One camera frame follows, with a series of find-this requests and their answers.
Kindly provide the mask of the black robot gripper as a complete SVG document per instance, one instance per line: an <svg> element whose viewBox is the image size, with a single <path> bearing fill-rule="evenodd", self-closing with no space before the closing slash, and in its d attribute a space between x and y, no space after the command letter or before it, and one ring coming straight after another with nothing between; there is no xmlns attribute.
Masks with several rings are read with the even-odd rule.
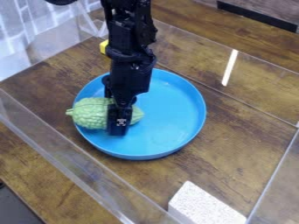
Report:
<svg viewBox="0 0 299 224"><path fill-rule="evenodd" d="M100 0L108 28L107 56L111 72L101 78L104 97L119 107L129 107L149 89L157 29L151 15L151 0Z"/></svg>

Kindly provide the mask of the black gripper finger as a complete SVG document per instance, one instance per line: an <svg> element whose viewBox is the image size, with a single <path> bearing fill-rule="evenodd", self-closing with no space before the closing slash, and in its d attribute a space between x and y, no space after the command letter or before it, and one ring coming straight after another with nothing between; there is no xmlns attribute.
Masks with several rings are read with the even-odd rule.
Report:
<svg viewBox="0 0 299 224"><path fill-rule="evenodd" d="M124 136L132 120L132 108L120 108L116 104L107 106L107 133L111 136Z"/></svg>

